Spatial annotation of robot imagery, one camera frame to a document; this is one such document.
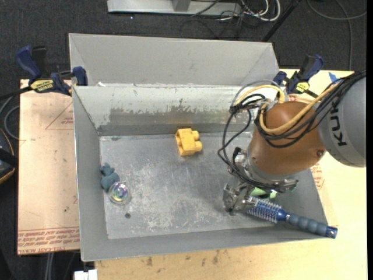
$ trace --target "cable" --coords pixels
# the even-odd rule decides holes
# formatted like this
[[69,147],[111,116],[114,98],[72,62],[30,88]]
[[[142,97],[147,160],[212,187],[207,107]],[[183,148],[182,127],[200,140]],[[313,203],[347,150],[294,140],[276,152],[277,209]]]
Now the cable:
[[16,136],[16,135],[13,135],[13,133],[9,130],[8,128],[8,118],[9,116],[14,112],[16,111],[17,109],[19,109],[19,106],[15,106],[14,108],[11,108],[8,113],[6,114],[5,118],[4,118],[4,129],[5,129],[5,132],[10,136],[12,137],[13,139],[15,140],[19,140],[19,138]]
[[326,19],[330,19],[330,20],[339,20],[339,21],[345,21],[345,20],[354,20],[354,19],[358,19],[362,16],[365,16],[367,14],[367,11],[357,15],[357,16],[350,16],[350,17],[332,17],[332,16],[327,16],[327,15],[324,15],[323,13],[320,13],[319,11],[317,11],[312,5],[311,3],[309,2],[309,0],[307,0],[307,4],[308,6],[315,12],[317,13],[319,16],[322,16],[323,18],[326,18]]
[[49,263],[51,261],[51,253],[48,253],[47,265],[45,266],[44,280],[48,280]]
[[367,14],[367,11],[357,15],[357,16],[348,16],[346,10],[344,9],[343,5],[338,1],[336,0],[337,4],[340,6],[340,8],[342,9],[345,17],[331,17],[331,16],[327,16],[327,15],[324,15],[323,13],[320,13],[318,12],[312,5],[311,3],[309,2],[309,0],[307,0],[307,4],[308,6],[315,12],[317,13],[319,16],[322,16],[323,18],[326,18],[326,19],[329,19],[329,20],[338,20],[338,21],[347,21],[348,24],[349,24],[349,32],[350,32],[350,54],[349,54],[349,70],[351,71],[352,70],[352,55],[353,55],[353,32],[352,32],[352,25],[351,25],[351,20],[353,19],[358,19],[362,16],[365,16]]
[[219,39],[218,35],[215,34],[214,30],[212,30],[205,22],[203,22],[203,21],[201,21],[199,19],[186,20],[183,24],[181,24],[181,26],[180,26],[180,35],[181,35],[182,38],[185,38],[184,35],[183,35],[183,32],[182,32],[183,27],[187,23],[191,23],[191,22],[198,22],[198,23],[200,23],[203,27],[205,27],[206,29],[208,29],[208,31],[211,32],[211,34],[213,35],[213,39]]
[[69,260],[68,266],[66,267],[66,272],[65,272],[65,275],[64,275],[64,277],[63,277],[62,280],[66,280],[66,279],[67,279],[68,274],[69,274],[69,271],[70,271],[70,267],[71,267],[72,261],[73,261],[74,258],[75,258],[75,255],[77,255],[77,253],[76,253],[76,252],[73,252],[72,257],[71,257],[70,260]]
[[280,96],[279,96],[279,103],[283,103],[285,101],[285,94],[283,93],[283,91],[281,90],[281,88],[279,88],[278,86],[274,86],[274,85],[260,85],[260,86],[257,86],[255,88],[252,88],[250,90],[248,90],[247,92],[245,92],[235,103],[238,104],[240,103],[246,96],[248,96],[250,93],[256,91],[256,90],[259,90],[259,89],[262,89],[262,88],[272,88],[272,89],[276,89]]
[[215,0],[210,6],[208,6],[207,8],[195,13],[194,15],[191,15],[191,17],[195,17],[195,16],[199,16],[205,12],[207,12],[209,9],[211,9],[213,6],[215,6],[217,3],[219,3],[221,0]]
[[263,119],[263,116],[264,116],[264,112],[265,112],[265,108],[269,105],[269,103],[265,103],[262,107],[261,107],[261,110],[260,110],[260,115],[259,115],[259,122],[261,124],[261,127],[262,129],[265,131],[265,132],[270,132],[270,133],[275,133],[275,132],[281,132],[281,131],[284,131],[286,129],[289,129],[291,127],[293,127],[297,121],[299,121],[301,119],[302,116],[304,116],[307,112],[309,112],[309,110],[318,102],[320,101],[324,96],[326,96],[329,92],[331,92],[333,90],[334,87],[330,87],[329,89],[327,89],[326,91],[324,91],[323,93],[321,93],[316,99],[313,99],[312,102],[310,102],[309,104],[307,104],[296,116],[294,116],[291,120],[289,120],[287,123],[283,124],[282,126],[280,127],[277,127],[277,128],[267,128],[267,126],[265,125],[264,123],[264,119]]
[[[260,123],[258,123],[258,119],[256,119],[255,124],[258,127],[258,131],[261,134],[262,137],[265,138],[266,142],[275,148],[284,148],[288,147],[297,141],[299,141],[305,134],[308,132],[311,132],[314,130],[324,119],[324,117],[327,115],[328,112],[331,111],[332,108],[336,107],[339,104],[339,101],[343,98],[343,96],[348,92],[348,90],[361,78],[366,77],[366,71],[356,72],[353,73],[345,78],[341,78],[337,84],[335,84],[333,87],[328,86],[324,92],[323,96],[324,98],[321,100],[319,106],[316,108],[315,112],[312,116],[310,116],[308,119],[306,119],[302,124],[295,127],[306,115],[302,115],[293,126],[291,126],[289,129],[285,130],[282,134],[278,135],[270,135],[265,130],[263,130]],[[316,125],[314,122],[316,121],[317,116],[322,114],[322,117],[318,119],[318,122]],[[290,138],[290,135],[295,134],[296,132],[301,131],[301,133],[295,137]],[[270,140],[278,140],[278,139],[290,139],[292,140],[289,143],[282,144],[282,145],[275,145],[270,142]]]
[[[252,101],[247,101],[248,99],[251,99],[253,97],[260,97],[260,99],[258,100],[252,100]],[[222,161],[228,165],[228,170],[231,174],[239,177],[242,181],[244,181],[245,183],[248,183],[248,184],[251,184],[255,187],[258,187],[258,188],[272,188],[271,186],[269,185],[266,185],[266,184],[263,184],[263,183],[259,183],[257,181],[255,181],[254,179],[251,179],[249,178],[247,175],[243,175],[239,169],[237,168],[235,162],[234,162],[234,158],[235,156],[233,156],[233,161],[231,162],[231,160],[229,159],[228,157],[228,154],[227,154],[227,151],[226,151],[226,148],[229,146],[229,144],[236,138],[238,137],[239,135],[241,135],[245,130],[247,130],[247,128],[250,126],[250,123],[251,123],[251,119],[252,119],[252,115],[251,115],[251,112],[250,112],[250,109],[254,109],[254,108],[257,108],[259,107],[259,104],[258,102],[263,100],[265,98],[264,95],[262,94],[253,94],[251,96],[247,96],[245,97],[242,102],[240,104],[236,104],[236,106],[239,106],[239,107],[231,107],[230,108],[230,113],[231,115],[229,116],[228,118],[228,121],[227,121],[227,124],[225,125],[224,127],[224,131],[223,131],[223,138],[222,138],[222,147],[217,151],[217,154],[218,156],[222,159]],[[229,128],[229,125],[231,123],[231,120],[233,119],[233,117],[235,117],[237,115],[238,112],[240,111],[243,111],[243,110],[246,110],[248,112],[248,115],[249,115],[249,118],[248,118],[248,121],[245,125],[245,127],[240,130],[238,133],[236,133],[234,136],[232,136],[228,142],[226,142],[226,136],[227,136],[227,132],[228,132],[228,128]]]
[[258,12],[258,13],[254,13],[253,11],[250,10],[250,8],[244,3],[243,0],[240,0],[241,3],[242,3],[242,6],[246,9],[246,11],[244,11],[243,13],[246,14],[246,15],[250,15],[250,16],[253,16],[253,17],[256,17],[264,22],[274,22],[275,20],[277,20],[281,14],[281,4],[280,4],[280,1],[279,0],[275,0],[276,2],[276,6],[277,6],[277,14],[276,16],[272,17],[272,18],[264,18],[263,15],[267,13],[268,11],[268,7],[269,7],[269,4],[268,4],[268,0],[265,0],[266,1],[266,10],[264,11],[264,13],[261,13],[261,12]]
[[346,16],[346,18],[348,18],[347,22],[349,24],[349,31],[350,31],[350,55],[349,55],[349,70],[352,69],[352,53],[353,53],[353,35],[352,35],[352,25],[351,25],[351,19],[349,18],[349,15],[347,14],[346,10],[344,9],[343,5],[338,1],[336,0],[336,2],[338,3],[338,5],[341,7],[344,15]]

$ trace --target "black floor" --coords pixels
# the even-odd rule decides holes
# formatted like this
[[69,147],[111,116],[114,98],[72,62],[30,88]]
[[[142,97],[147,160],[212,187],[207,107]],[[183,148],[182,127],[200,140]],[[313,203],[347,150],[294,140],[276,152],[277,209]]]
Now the black floor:
[[[294,0],[279,1],[284,11]],[[253,7],[260,5],[260,1],[252,3]],[[280,67],[299,68],[307,54],[319,54],[325,61],[324,69],[365,69],[367,16],[359,15],[366,9],[367,0],[302,0],[270,38]],[[358,18],[329,18],[346,16]],[[68,33],[262,41],[272,27],[273,23],[253,18],[219,21],[206,16],[109,14],[107,0],[0,0],[0,96],[17,90],[19,79],[30,77],[15,61],[15,54],[23,46],[46,46],[50,67],[68,69]],[[1,113],[0,128],[6,113],[18,102],[18,98],[14,99]],[[18,121],[15,112],[9,118],[9,128],[15,134]],[[17,153],[17,140],[11,141]],[[16,255],[16,218],[14,176],[0,185],[0,279],[44,279],[48,254]],[[78,254],[56,253],[51,276],[63,279],[66,269],[82,268]]]

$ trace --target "yellow plastic object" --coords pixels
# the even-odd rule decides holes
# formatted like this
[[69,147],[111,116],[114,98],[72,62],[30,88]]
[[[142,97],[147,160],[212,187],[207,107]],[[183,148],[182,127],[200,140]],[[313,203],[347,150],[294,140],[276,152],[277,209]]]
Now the yellow plastic object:
[[198,131],[193,131],[191,128],[181,128],[176,132],[175,137],[181,156],[194,155],[195,152],[202,150]]

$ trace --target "cardboard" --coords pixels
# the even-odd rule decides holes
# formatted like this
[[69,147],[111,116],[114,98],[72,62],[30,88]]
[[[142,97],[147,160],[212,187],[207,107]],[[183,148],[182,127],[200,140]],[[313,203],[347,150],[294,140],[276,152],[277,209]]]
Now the cardboard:
[[72,98],[21,94],[19,137],[18,255],[78,250]]

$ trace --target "blue brush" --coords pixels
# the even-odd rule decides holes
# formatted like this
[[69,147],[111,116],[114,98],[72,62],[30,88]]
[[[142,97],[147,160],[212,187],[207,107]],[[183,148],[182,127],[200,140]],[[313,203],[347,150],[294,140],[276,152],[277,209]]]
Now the blue brush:
[[287,213],[281,209],[281,205],[275,204],[269,200],[250,197],[249,202],[254,205],[254,207],[249,209],[247,213],[255,217],[273,223],[285,221],[291,225],[298,226],[300,229],[315,233],[316,235],[331,237],[332,239],[335,239],[337,236],[337,228],[330,227],[324,223],[319,223],[303,216]]

